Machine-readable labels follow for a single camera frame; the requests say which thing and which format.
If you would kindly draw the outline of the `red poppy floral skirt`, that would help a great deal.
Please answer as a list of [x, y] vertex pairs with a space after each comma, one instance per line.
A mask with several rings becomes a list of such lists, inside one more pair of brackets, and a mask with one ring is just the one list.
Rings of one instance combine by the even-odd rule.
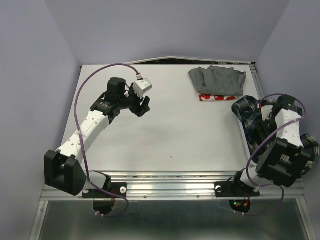
[[236, 96], [223, 96], [223, 95], [209, 95], [209, 94], [199, 94], [200, 102], [222, 102], [222, 101], [233, 101], [238, 100], [239, 97]]

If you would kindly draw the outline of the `grey skirt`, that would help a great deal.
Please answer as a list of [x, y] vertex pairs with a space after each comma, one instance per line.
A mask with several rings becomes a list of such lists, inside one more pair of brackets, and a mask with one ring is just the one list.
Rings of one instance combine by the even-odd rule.
[[191, 69], [188, 75], [199, 94], [211, 96], [241, 97], [247, 79], [245, 72], [233, 67], [213, 65]]

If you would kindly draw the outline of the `navy plaid skirt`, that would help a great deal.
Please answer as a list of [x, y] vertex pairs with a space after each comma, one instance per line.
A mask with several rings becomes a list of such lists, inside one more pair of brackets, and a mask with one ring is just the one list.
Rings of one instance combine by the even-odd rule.
[[[258, 103], [258, 99], [246, 95], [235, 102], [231, 107], [232, 112], [243, 126], [250, 154], [253, 154], [263, 141], [260, 139], [258, 131], [256, 130], [257, 123], [262, 120], [262, 114], [260, 110], [258, 110]], [[301, 135], [300, 139], [304, 148], [312, 155], [311, 160], [307, 162], [306, 166], [301, 171], [301, 175], [303, 176], [310, 172], [315, 165], [316, 160], [320, 155], [320, 144], [315, 137], [307, 133]]]

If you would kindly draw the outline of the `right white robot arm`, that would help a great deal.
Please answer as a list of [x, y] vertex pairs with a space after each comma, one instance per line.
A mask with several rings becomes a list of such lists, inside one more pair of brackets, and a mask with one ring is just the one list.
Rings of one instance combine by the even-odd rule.
[[251, 154], [245, 169], [230, 182], [233, 194], [267, 184], [289, 188], [312, 169], [320, 144], [313, 136], [300, 134], [306, 111], [297, 102], [287, 94], [278, 94], [276, 100], [246, 95], [232, 105]]

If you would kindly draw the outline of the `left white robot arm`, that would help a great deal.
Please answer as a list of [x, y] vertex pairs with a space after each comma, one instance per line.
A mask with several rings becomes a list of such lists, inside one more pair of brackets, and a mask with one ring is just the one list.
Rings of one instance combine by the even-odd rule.
[[89, 172], [88, 160], [83, 156], [97, 137], [115, 120], [122, 110], [130, 110], [137, 117], [150, 111], [150, 98], [146, 93], [152, 84], [141, 76], [127, 86], [123, 78], [112, 77], [106, 91], [94, 102], [77, 130], [57, 150], [44, 155], [44, 181], [47, 186], [78, 195], [93, 190], [100, 197], [111, 193], [111, 178], [101, 172]]

